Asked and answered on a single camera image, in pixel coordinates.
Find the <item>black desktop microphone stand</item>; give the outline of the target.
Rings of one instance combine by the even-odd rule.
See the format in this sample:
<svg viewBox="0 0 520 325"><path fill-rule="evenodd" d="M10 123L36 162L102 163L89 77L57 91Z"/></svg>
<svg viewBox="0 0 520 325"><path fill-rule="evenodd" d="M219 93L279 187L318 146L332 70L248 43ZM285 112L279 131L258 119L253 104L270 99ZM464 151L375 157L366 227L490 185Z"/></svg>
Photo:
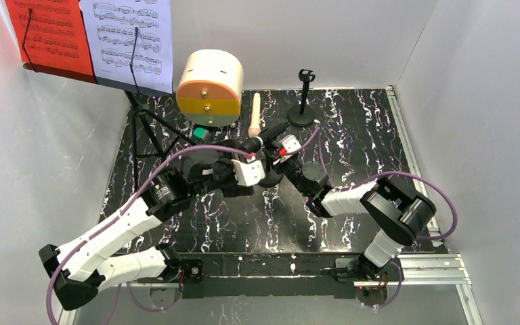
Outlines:
<svg viewBox="0 0 520 325"><path fill-rule="evenodd" d="M263 158L261 160L265 172L265 177L258 183L262 188L272 188L277 186L284 178L283 174L278 173L274 166L274 159L270 152L266 149L262 150Z"/></svg>

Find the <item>black handheld microphone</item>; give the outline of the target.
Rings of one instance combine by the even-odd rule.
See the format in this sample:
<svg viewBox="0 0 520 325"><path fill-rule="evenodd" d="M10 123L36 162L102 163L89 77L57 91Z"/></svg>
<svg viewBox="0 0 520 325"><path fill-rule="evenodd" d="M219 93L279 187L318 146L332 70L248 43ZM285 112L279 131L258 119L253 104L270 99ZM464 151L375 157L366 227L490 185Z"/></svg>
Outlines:
<svg viewBox="0 0 520 325"><path fill-rule="evenodd" d="M238 149L247 153L256 154L264 145L270 144L276 140L276 138L284 133L289 128L289 122L283 122L269 129L265 129L260 134L250 137L244 140Z"/></svg>

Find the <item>pink microphone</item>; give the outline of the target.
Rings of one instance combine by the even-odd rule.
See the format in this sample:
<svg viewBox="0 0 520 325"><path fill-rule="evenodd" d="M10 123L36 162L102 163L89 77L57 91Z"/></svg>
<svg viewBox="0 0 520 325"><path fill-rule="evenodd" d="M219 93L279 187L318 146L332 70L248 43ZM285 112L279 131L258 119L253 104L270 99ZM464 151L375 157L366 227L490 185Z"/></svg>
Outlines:
<svg viewBox="0 0 520 325"><path fill-rule="evenodd" d="M248 127L248 136L256 137L261 132L261 95L259 92L254 93L251 109L251 121Z"/></svg>

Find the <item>black tripod music stand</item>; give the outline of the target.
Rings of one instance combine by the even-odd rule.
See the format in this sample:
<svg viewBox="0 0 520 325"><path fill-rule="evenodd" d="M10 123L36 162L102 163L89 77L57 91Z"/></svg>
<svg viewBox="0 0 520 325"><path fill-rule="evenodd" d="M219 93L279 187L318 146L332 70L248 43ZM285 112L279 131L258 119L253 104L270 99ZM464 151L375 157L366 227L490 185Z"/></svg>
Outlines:
<svg viewBox="0 0 520 325"><path fill-rule="evenodd" d="M63 70L59 68L52 68L39 64L31 64L25 62L22 64L23 68L26 70L31 70L35 73L45 73L52 74L58 77L66 77L69 79L74 79L78 81L84 81L88 83L93 83L97 85L103 85L106 87L112 87L115 89L120 89L125 92L127 99L130 103L130 109L128 113L128 122L131 126L131 153L132 153L132 163L133 163L133 188L135 190L139 189L139 167L138 162L140 159L152 158L156 157L159 159L165 159L171 153L172 149L174 149L176 143L179 140L183 140L187 144L194 146L196 144L195 141L189 138L188 135L180 131L178 128L174 127L171 123L168 123L164 120L164 118L158 116L154 111L150 109L149 104L143 104L139 102L139 96L146 95L158 95L159 92L153 90L140 91L134 90L131 85L124 84L118 81L110 81L108 79L103 79L101 77L95 77L93 75L87 75L79 72L73 72L70 70ZM157 124L162 127L168 129L174 134L174 138L171 143L164 148L162 142L157 138L155 131L151 128L151 124L149 120L156 121ZM148 154L140 154L138 150L137 143L137 134L138 131L142 130L149 138L150 144L154 148L154 150Z"/></svg>

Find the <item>white sheet music page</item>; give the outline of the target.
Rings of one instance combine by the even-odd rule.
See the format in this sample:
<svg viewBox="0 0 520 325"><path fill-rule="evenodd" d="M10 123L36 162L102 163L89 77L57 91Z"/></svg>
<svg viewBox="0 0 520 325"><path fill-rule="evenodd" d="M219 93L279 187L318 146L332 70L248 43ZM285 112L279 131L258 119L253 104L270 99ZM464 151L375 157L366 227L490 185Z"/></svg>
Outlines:
<svg viewBox="0 0 520 325"><path fill-rule="evenodd" d="M100 85L148 95L173 91L171 3L166 0L80 1Z"/></svg>

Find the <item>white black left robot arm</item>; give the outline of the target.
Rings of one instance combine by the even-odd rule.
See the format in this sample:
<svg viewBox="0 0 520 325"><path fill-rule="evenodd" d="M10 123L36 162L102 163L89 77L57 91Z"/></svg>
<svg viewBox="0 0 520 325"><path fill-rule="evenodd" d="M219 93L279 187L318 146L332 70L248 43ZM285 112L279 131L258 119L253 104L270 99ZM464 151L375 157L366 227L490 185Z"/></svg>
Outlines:
<svg viewBox="0 0 520 325"><path fill-rule="evenodd" d="M169 244L118 255L132 239L192 206L199 197L221 190L246 196L265 177L253 152L199 145L172 154L159 165L125 204L74 240L40 249L49 275L48 301L78 309L101 291L142 278L180 281L188 269Z"/></svg>

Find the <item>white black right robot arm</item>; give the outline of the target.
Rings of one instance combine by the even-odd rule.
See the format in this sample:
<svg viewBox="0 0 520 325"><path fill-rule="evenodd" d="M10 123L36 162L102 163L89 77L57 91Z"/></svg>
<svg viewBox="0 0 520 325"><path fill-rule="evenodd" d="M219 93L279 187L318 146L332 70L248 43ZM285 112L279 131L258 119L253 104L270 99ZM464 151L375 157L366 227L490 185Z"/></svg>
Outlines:
<svg viewBox="0 0 520 325"><path fill-rule="evenodd" d="M364 184L337 189L316 161L279 158L274 169L307 199L306 207L316 217L367 214L380 227L363 253L332 268L322 269L338 282L372 280L381 275L392 259L410 246L436 214L433 202L394 174L376 176Z"/></svg>

